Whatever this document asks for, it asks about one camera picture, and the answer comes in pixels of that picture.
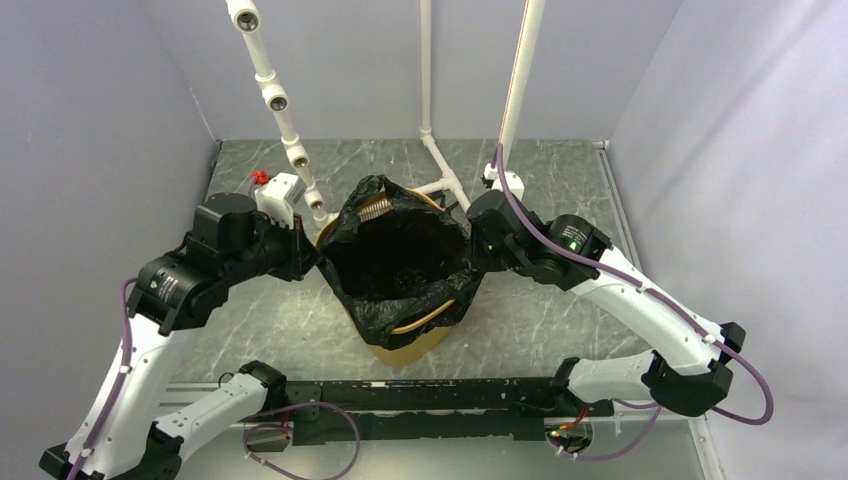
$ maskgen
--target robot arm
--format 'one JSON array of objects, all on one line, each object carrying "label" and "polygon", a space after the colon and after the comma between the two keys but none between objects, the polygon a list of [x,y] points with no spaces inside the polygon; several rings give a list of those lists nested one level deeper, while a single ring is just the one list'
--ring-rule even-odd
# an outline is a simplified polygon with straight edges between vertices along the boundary
[{"label": "robot arm", "polygon": [[[512,270],[541,284],[571,291],[613,314],[653,347],[618,359],[566,359],[555,377],[563,393],[585,403],[610,398],[654,400],[686,416],[701,415],[727,396],[733,379],[726,366],[729,358],[646,293],[649,288],[662,290],[614,248],[609,237],[578,216],[561,215],[543,223],[520,202],[519,206],[557,245],[598,262],[600,267],[626,272],[642,283],[635,288],[602,268],[580,264],[542,245],[519,221],[501,191],[490,190],[472,203],[467,214],[472,225],[469,256],[475,268],[485,272]],[[718,325],[684,310],[715,342],[741,350],[745,340],[741,327],[735,323]]]},{"label": "robot arm", "polygon": [[[285,225],[244,195],[210,197],[183,244],[139,272],[128,302],[129,364],[122,344],[83,424],[67,444],[44,452],[42,469],[57,479],[72,471],[77,479],[173,478],[229,425],[284,404],[286,377],[251,362],[198,402],[154,418],[171,375],[231,287],[265,274],[300,280],[317,257],[299,216]],[[119,393],[111,398],[116,380]],[[104,410],[105,422],[98,421]]]}]

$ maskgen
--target trash can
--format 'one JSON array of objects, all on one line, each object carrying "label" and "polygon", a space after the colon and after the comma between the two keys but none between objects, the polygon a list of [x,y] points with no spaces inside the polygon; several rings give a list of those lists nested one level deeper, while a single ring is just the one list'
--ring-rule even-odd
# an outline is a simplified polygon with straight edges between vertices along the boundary
[{"label": "trash can", "polygon": [[468,233],[429,197],[363,178],[318,235],[318,269],[383,363],[420,359],[459,323],[483,275]]}]

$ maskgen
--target plastic bag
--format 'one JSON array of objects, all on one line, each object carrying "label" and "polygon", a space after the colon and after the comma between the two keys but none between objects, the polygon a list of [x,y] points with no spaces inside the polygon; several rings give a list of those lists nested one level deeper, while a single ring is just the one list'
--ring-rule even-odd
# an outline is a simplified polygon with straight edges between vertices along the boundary
[{"label": "plastic bag", "polygon": [[[378,204],[357,213],[381,192],[391,209],[379,214]],[[395,350],[462,320],[483,278],[471,270],[467,246],[467,232],[449,213],[383,175],[371,175],[360,180],[319,238],[318,268],[363,340]],[[392,334],[451,299],[423,326]]]}]

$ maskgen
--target marble table surface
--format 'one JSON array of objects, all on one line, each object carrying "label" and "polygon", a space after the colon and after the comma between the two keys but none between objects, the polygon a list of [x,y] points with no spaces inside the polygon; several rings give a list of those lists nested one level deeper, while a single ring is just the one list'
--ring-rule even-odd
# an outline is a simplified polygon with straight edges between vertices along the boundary
[{"label": "marble table surface", "polygon": [[[473,201],[493,140],[444,140],[438,146]],[[337,211],[365,175],[383,173],[415,187],[439,178],[418,140],[304,141],[328,211]],[[620,245],[619,226],[590,142],[516,141],[509,168],[524,180],[524,203],[542,219],[576,213]],[[278,141],[227,141],[208,194],[243,190],[255,170],[291,172]],[[314,240],[317,228],[303,215]],[[459,218],[460,211],[454,215]],[[480,378],[553,375],[562,359],[612,358],[649,348],[588,301],[510,273],[489,274],[463,321],[421,360],[382,364],[359,338],[317,269],[302,282],[257,278],[235,287],[212,315],[175,382],[210,382],[260,359],[291,380]]]}]

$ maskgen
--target gray wall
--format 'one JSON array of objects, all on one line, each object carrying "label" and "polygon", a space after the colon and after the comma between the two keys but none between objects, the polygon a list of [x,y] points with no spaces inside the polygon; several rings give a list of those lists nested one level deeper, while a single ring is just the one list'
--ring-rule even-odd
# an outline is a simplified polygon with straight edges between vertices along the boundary
[{"label": "gray wall", "polygon": [[[609,138],[680,1],[547,2],[517,135]],[[143,3],[216,138],[279,136],[224,0]],[[304,138],[418,136],[417,0],[256,3]],[[437,138],[497,135],[523,5],[433,2]]]},{"label": "gray wall", "polygon": [[[728,478],[848,468],[848,4],[687,0],[612,137],[647,272],[748,330],[774,421],[711,416]],[[744,370],[727,404],[762,397]]]},{"label": "gray wall", "polygon": [[138,1],[2,10],[0,477],[42,478],[115,354],[120,282],[179,241],[215,144]]}]

